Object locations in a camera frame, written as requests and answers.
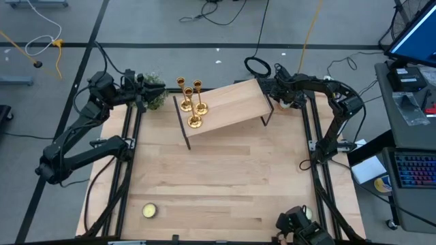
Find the dark grey office desk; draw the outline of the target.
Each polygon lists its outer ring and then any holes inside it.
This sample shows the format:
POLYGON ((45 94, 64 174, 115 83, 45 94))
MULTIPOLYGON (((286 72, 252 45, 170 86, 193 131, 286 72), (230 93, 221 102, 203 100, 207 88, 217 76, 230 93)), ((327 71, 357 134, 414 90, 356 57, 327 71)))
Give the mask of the dark grey office desk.
POLYGON ((394 171, 395 153, 436 155, 436 118, 428 125, 409 126, 392 98, 387 64, 375 64, 375 73, 390 123, 390 130, 378 137, 384 142, 377 146, 381 148, 392 184, 395 204, 392 216, 405 231, 436 234, 436 188, 403 188, 394 171))

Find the black computer keyboard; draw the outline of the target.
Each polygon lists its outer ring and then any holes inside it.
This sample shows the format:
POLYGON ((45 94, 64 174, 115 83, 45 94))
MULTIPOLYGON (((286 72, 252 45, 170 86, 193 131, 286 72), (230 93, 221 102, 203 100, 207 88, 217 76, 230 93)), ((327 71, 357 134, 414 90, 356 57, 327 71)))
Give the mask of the black computer keyboard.
POLYGON ((396 180, 405 189, 436 189, 436 154, 394 152, 396 180))

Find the clear plastic bag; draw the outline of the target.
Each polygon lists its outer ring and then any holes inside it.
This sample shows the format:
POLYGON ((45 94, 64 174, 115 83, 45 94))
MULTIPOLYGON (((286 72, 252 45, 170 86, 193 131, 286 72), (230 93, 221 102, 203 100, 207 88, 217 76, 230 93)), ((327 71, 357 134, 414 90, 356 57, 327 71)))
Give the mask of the clear plastic bag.
POLYGON ((408 126, 430 124, 430 121, 424 115, 413 93, 393 92, 392 98, 408 126))

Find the green potted plant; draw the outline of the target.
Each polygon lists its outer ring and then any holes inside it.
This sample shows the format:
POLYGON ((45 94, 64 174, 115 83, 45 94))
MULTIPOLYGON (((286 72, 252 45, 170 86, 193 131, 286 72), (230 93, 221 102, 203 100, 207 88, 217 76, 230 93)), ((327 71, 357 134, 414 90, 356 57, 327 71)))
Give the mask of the green potted plant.
POLYGON ((168 96, 168 91, 166 90, 165 95, 162 95, 155 100, 146 100, 145 99, 145 83, 156 83, 156 84, 166 84, 158 75, 154 73, 139 73, 135 75, 135 82, 138 83, 138 86, 140 87, 140 94, 142 95, 142 99, 144 102, 144 106, 146 107, 146 110, 157 110, 159 107, 161 107, 166 97, 168 96))

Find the black equipment box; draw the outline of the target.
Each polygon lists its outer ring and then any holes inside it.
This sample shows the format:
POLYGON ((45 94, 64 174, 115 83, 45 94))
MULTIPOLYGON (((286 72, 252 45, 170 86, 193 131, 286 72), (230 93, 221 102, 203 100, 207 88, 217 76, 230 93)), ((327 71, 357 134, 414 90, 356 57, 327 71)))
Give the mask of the black equipment box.
POLYGON ((387 75, 394 92, 418 92, 427 82, 417 67, 394 68, 387 75))

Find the white notebook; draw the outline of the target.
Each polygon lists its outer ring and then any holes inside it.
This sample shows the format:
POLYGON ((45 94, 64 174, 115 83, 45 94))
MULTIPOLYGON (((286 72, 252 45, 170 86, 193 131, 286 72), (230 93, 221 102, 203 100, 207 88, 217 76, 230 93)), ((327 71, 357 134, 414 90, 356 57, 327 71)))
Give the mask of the white notebook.
POLYGON ((386 173, 386 168, 376 156, 372 156, 371 158, 352 166, 352 173, 358 184, 364 184, 365 182, 386 173))

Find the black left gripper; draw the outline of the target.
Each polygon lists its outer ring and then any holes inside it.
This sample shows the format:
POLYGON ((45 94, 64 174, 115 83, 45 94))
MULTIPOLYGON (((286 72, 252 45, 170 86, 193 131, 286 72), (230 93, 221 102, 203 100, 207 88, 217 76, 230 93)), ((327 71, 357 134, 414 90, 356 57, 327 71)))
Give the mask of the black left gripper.
MULTIPOLYGON (((138 83, 134 83, 133 87, 125 86, 125 79, 123 75, 123 96, 126 103, 134 103, 139 111, 139 113, 145 113, 146 107, 144 106, 144 102, 142 99, 142 95, 140 94, 140 87, 138 83)), ((145 99, 146 100, 155 100, 156 98, 165 95, 166 93, 166 85, 165 84, 156 84, 156 83, 145 83, 145 99)))

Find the black red patterned candle tin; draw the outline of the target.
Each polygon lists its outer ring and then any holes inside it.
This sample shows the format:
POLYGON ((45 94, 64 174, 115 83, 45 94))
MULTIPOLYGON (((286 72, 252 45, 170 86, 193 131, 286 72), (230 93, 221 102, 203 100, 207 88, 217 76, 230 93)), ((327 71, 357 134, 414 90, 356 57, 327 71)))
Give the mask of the black red patterned candle tin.
POLYGON ((142 215, 145 218, 153 218, 158 212, 157 206, 153 203, 146 203, 142 208, 142 215))

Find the tall gold candlestick holder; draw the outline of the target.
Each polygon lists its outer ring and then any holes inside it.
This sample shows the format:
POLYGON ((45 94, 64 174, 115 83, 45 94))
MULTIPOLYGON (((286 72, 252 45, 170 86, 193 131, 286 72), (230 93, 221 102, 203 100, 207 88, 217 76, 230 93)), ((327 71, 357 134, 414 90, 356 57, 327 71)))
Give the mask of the tall gold candlestick holder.
POLYGON ((202 126, 202 117, 197 115, 194 109, 194 104, 192 101, 193 88, 185 87, 183 93, 188 98, 189 105, 191 106, 191 116, 188 118, 187 124, 193 129, 199 128, 202 126))

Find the grey table foot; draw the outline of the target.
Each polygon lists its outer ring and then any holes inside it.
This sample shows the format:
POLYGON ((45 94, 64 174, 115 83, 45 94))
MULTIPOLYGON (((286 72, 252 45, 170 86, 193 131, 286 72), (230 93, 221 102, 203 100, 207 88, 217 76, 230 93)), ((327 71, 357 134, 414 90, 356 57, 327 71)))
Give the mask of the grey table foot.
POLYGON ((0 85, 27 85, 33 86, 31 76, 6 76, 0 75, 0 85))
POLYGON ((48 7, 59 5, 63 7, 68 7, 69 3, 67 0, 4 0, 13 9, 22 6, 33 6, 33 7, 48 7))

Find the wooden shelf riser black legs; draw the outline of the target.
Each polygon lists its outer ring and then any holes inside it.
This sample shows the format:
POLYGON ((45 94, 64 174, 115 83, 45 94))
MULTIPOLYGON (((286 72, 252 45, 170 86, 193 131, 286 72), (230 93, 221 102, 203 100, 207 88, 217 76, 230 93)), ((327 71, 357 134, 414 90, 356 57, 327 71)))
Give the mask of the wooden shelf riser black legs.
MULTIPOLYGON (((192 101, 195 105, 198 102, 198 94, 194 85, 192 88, 192 101)), ((208 113, 199 115, 202 117, 202 126, 196 129, 187 124, 191 111, 184 112, 180 108, 184 97, 173 96, 172 98, 181 132, 188 148, 191 148, 189 138, 242 121, 260 118, 262 124, 267 126, 275 111, 269 96, 263 94, 256 79, 235 82, 205 92, 201 89, 201 98, 208 105, 208 113)))

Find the blue screen computer monitor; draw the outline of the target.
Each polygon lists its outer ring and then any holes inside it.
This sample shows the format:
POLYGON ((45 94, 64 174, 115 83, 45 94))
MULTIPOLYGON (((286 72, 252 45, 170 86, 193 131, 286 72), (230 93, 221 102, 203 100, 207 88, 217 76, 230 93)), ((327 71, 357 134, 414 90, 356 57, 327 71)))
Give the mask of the blue screen computer monitor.
POLYGON ((436 68, 436 0, 429 0, 384 54, 404 63, 436 68))

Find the yellow blue round object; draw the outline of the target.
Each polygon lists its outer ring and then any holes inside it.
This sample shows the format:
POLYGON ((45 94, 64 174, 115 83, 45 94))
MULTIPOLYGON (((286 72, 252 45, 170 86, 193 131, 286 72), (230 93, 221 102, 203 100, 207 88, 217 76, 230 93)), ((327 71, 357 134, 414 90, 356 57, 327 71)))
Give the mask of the yellow blue round object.
POLYGON ((388 174, 374 179, 373 186, 379 194, 390 195, 392 193, 392 185, 388 174))

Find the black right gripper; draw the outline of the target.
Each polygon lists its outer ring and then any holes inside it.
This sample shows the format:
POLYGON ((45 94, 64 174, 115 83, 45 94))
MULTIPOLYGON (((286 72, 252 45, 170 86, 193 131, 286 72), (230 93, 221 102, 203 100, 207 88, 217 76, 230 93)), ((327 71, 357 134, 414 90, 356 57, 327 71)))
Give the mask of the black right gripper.
POLYGON ((306 105, 306 96, 302 90, 296 90, 292 85, 300 80, 306 80, 307 75, 303 73, 295 73, 289 80, 283 81, 274 78, 258 78, 258 84, 264 95, 268 95, 271 99, 279 102, 280 99, 294 104, 291 108, 301 109, 306 105))

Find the black floor fan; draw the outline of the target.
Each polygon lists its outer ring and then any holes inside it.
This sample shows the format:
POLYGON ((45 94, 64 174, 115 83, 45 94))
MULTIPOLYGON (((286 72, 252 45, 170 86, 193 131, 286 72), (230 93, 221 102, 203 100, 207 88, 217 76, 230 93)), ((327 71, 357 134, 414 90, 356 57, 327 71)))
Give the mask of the black floor fan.
POLYGON ((433 0, 394 0, 394 14, 388 29, 378 40, 379 48, 386 51, 389 45, 431 1, 433 0))

